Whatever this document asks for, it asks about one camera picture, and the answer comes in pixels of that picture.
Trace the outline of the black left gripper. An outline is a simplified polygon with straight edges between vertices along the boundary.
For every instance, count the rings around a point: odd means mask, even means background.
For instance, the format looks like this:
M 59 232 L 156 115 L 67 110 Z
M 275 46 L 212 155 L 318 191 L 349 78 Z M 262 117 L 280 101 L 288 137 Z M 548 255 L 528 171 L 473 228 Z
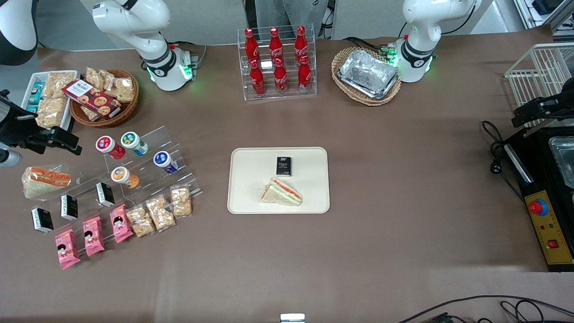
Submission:
M 513 127 L 535 127 L 555 119 L 573 119 L 574 91 L 572 89 L 541 100 L 531 100 L 515 109 Z

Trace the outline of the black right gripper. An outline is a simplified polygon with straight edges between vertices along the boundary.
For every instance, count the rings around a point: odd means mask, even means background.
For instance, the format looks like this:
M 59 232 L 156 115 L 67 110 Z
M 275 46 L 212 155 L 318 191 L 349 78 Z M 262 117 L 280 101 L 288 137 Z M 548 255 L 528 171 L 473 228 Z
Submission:
M 80 156 L 83 148 L 78 144 L 79 138 L 62 129 L 53 127 L 53 140 L 49 131 L 39 127 L 35 122 L 35 114 L 13 104 L 8 99 L 0 99 L 0 141 L 2 144 L 35 153 L 44 153 L 46 147 L 66 150 Z

